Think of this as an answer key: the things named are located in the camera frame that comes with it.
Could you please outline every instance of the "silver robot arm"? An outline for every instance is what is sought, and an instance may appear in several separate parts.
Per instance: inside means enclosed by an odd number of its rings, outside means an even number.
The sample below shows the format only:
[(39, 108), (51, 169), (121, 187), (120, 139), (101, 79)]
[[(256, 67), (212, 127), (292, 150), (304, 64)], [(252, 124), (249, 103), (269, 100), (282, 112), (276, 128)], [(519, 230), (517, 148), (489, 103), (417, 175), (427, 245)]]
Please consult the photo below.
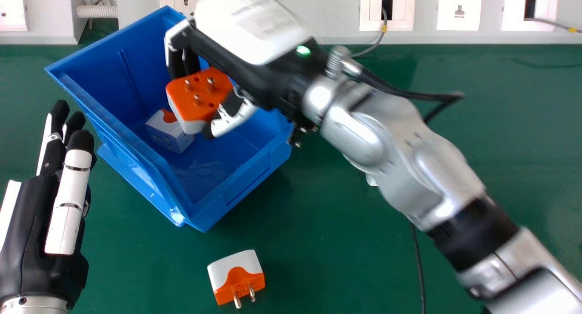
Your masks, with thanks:
[[(358, 64), (342, 59), (344, 73)], [(320, 76), (303, 113), (435, 242), (461, 285), (493, 314), (582, 313), (582, 286), (486, 193), (459, 150), (407, 99), (345, 76)]]

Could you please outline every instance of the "green surface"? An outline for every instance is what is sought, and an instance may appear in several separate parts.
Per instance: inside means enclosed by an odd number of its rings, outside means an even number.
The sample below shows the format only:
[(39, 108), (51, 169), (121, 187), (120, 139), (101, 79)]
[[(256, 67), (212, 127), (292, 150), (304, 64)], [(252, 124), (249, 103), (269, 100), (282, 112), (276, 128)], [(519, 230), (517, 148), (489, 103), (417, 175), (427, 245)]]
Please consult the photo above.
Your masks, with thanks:
[[(110, 28), (96, 24), (83, 44)], [(45, 114), (70, 101), (44, 67), (79, 48), (0, 47), (2, 189), (33, 175)], [(582, 45), (391, 45), (361, 61), (397, 86), (466, 92), (434, 130), (582, 276)], [(100, 161), (83, 244), (89, 282), (73, 312), (234, 314), (216, 305), (206, 265), (250, 248), (267, 287), (241, 313), (420, 312), (407, 221), (321, 137), (303, 144), (206, 234), (174, 227)], [(428, 312), (478, 313), (428, 238), (420, 246)]]

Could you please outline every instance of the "blue plastic container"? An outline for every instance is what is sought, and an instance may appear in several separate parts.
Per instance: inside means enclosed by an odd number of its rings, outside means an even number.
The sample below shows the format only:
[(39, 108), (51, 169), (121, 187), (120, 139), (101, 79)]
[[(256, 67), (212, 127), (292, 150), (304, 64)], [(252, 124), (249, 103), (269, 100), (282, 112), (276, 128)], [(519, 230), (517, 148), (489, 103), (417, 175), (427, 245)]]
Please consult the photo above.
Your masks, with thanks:
[(183, 18), (162, 8), (46, 71), (93, 123), (98, 154), (174, 224), (205, 232), (289, 158), (291, 125), (260, 110), (223, 137), (197, 136), (180, 155), (151, 142), (144, 123), (169, 108), (164, 34)]

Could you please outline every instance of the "green led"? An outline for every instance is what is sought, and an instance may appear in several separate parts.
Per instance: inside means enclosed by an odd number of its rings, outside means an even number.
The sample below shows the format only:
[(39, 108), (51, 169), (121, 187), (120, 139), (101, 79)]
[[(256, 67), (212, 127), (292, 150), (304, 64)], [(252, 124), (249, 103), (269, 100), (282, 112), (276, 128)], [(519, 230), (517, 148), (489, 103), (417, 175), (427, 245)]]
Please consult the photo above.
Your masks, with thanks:
[(305, 47), (304, 45), (298, 45), (297, 52), (301, 55), (309, 55), (311, 54), (311, 49)]

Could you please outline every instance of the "robotic arm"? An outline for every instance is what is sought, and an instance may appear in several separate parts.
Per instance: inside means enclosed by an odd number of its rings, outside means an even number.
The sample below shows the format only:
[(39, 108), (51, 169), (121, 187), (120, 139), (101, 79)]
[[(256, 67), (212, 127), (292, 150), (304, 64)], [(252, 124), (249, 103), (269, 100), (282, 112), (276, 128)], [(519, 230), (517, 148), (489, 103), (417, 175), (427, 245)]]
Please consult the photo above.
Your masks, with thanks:
[(239, 85), (239, 100), (220, 106), (207, 136), (240, 125), (249, 117), (241, 110), (253, 107), (278, 109), (291, 120), (291, 145), (319, 127), (391, 206), (434, 241), (459, 283), (491, 312), (582, 312), (578, 280), (528, 229), (512, 223), (459, 150), (432, 132), (407, 99), (450, 102), (454, 95), (391, 87), (344, 47), (323, 51), (274, 0), (202, 0), (193, 20), (166, 33), (170, 69), (192, 65), (173, 60), (186, 51)]
[(93, 136), (58, 101), (46, 118), (37, 175), (10, 181), (0, 208), (0, 314), (65, 314), (87, 282), (83, 219)]

